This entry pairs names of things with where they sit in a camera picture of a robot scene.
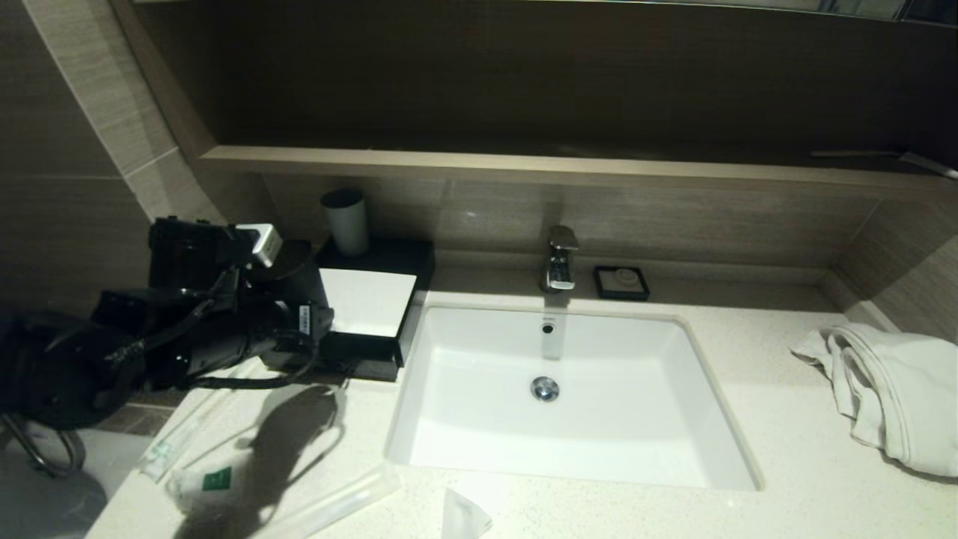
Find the black box drawer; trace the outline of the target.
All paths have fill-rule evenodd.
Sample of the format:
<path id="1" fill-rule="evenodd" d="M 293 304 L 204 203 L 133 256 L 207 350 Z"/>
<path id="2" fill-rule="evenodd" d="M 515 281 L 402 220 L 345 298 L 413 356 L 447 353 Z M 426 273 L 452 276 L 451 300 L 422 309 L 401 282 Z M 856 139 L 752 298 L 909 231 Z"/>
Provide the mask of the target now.
<path id="1" fill-rule="evenodd" d="M 322 352 L 311 373 L 328 378 L 394 383 L 400 366 L 392 353 L 381 350 L 329 349 Z"/>

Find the black amenity drawer box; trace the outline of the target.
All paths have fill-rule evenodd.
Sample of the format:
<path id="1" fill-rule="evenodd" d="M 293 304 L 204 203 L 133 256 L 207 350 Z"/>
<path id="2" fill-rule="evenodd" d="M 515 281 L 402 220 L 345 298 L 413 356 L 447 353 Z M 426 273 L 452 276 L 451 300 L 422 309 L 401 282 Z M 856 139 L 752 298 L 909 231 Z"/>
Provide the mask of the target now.
<path id="1" fill-rule="evenodd" d="M 329 349 L 377 350 L 392 353 L 401 368 L 411 354 L 414 337 L 422 315 L 422 304 L 435 272 L 433 243 L 388 238 L 370 239 L 366 255 L 355 258 L 343 256 L 332 241 L 328 241 L 315 255 L 319 270 L 322 267 L 343 270 L 366 270 L 366 272 L 392 272 L 414 274 L 416 285 L 406 308 L 403 324 L 396 337 L 377 335 L 353 335 L 329 331 L 321 344 L 321 353 Z"/>

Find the white flat sheet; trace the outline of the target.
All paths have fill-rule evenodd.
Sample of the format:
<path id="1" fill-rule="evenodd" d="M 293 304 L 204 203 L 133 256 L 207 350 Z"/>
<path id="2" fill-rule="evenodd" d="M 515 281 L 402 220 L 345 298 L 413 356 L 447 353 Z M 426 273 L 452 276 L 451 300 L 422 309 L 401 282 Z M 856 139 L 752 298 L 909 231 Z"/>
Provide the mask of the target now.
<path id="1" fill-rule="evenodd" d="M 414 274 L 332 267 L 322 267 L 319 274 L 333 310 L 333 331 L 396 337 L 414 293 Z"/>

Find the grey cup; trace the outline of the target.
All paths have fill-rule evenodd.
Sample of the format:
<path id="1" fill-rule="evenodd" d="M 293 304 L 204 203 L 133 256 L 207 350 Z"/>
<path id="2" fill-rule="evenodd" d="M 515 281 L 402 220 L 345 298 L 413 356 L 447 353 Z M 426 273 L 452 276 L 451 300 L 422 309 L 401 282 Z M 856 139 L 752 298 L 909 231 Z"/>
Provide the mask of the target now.
<path id="1" fill-rule="evenodd" d="M 363 191 L 353 188 L 331 191 L 322 195 L 320 204 L 338 251 L 346 257 L 366 255 L 370 237 Z"/>

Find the toothbrush packet with green print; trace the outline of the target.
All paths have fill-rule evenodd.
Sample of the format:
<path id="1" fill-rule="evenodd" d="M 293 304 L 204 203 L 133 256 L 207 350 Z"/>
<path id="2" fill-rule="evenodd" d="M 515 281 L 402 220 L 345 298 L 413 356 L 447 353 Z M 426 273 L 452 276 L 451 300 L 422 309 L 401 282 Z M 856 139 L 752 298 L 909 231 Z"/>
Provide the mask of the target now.
<path id="1" fill-rule="evenodd" d="M 201 401 L 190 409 L 181 421 L 159 436 L 140 458 L 137 469 L 158 484 L 184 456 L 192 440 L 202 427 L 212 421 L 226 403 L 237 394 L 237 389 L 201 389 Z"/>

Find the sachet with green label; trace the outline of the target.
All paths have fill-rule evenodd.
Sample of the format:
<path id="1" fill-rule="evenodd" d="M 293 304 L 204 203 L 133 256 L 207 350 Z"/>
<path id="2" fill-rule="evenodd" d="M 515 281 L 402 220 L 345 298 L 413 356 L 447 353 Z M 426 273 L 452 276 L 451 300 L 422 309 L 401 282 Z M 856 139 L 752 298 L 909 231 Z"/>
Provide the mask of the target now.
<path id="1" fill-rule="evenodd" d="M 232 511 L 246 501 L 248 478 L 248 464 L 238 460 L 191 466 L 171 472 L 165 494 L 187 515 Z"/>

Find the long clear plastic packet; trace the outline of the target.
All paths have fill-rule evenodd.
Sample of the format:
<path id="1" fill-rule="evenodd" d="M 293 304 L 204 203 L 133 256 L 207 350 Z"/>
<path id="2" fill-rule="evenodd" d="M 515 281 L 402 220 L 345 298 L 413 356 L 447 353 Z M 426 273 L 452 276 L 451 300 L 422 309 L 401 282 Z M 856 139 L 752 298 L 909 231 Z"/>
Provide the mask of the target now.
<path id="1" fill-rule="evenodd" d="M 403 487 L 393 464 L 381 463 L 355 481 L 257 530 L 249 539 L 311 539 L 329 526 Z"/>

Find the chrome faucet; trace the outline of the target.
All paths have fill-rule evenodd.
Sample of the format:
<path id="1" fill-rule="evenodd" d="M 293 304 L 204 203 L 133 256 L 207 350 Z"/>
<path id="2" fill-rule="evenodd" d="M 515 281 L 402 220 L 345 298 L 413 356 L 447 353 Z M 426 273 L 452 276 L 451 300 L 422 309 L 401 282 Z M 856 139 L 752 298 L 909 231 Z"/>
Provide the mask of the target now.
<path id="1" fill-rule="evenodd" d="M 555 225 L 546 235 L 546 260 L 540 283 L 544 293 L 555 294 L 574 290 L 573 255 L 579 250 L 579 241 L 571 228 Z"/>

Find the black soap dish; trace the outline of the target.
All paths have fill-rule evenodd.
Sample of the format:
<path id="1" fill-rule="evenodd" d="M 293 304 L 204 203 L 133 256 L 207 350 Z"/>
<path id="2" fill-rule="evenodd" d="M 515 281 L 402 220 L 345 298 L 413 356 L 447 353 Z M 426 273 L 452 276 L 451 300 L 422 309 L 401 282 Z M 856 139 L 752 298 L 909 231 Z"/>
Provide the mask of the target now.
<path id="1" fill-rule="evenodd" d="M 616 266 L 596 266 L 594 269 L 594 280 L 596 291 L 599 298 L 617 301 L 646 302 L 650 299 L 650 287 L 647 285 L 644 274 L 639 267 L 629 267 L 633 272 L 637 272 L 644 287 L 643 291 L 613 291 L 605 287 L 608 274 L 618 269 Z"/>

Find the white ceramic sink basin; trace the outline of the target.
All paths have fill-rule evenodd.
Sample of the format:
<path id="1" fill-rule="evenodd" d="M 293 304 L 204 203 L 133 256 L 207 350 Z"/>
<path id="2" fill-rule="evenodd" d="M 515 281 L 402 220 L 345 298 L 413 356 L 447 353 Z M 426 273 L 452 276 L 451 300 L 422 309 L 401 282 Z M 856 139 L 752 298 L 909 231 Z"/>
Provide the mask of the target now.
<path id="1" fill-rule="evenodd" d="M 530 393 L 550 377 L 561 395 Z M 434 306 L 385 447 L 393 463 L 754 492 L 760 479 L 680 320 Z"/>

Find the white towel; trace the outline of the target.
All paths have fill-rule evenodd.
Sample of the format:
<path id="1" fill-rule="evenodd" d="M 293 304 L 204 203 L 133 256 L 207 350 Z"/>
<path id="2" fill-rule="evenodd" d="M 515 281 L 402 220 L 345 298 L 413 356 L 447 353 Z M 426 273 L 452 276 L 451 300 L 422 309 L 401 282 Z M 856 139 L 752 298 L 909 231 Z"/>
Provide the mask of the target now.
<path id="1" fill-rule="evenodd" d="M 958 480 L 958 344 L 849 322 L 812 330 L 790 352 L 827 378 L 853 440 Z"/>

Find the wooden wall shelf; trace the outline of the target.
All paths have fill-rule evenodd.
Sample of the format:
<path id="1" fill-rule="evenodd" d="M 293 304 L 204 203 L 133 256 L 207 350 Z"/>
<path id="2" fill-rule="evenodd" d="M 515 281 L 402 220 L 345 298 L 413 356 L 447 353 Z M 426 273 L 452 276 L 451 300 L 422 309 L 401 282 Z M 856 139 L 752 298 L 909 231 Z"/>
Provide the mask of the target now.
<path id="1" fill-rule="evenodd" d="M 494 156 L 435 151 L 297 149 L 219 144 L 199 163 L 267 174 L 466 180 L 558 186 L 714 189 L 824 197 L 958 201 L 958 180 L 940 175 L 719 162 Z"/>

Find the wall mirror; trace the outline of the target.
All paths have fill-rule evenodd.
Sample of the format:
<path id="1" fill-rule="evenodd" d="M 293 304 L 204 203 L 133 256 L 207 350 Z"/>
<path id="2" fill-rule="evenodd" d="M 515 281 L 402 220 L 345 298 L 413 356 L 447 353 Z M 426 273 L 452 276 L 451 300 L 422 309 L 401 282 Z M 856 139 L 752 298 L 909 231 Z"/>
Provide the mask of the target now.
<path id="1" fill-rule="evenodd" d="M 143 24 L 201 35 L 386 34 L 493 28 L 721 26 L 749 18 L 763 26 L 839 19 L 958 28 L 958 0 L 118 0 Z"/>

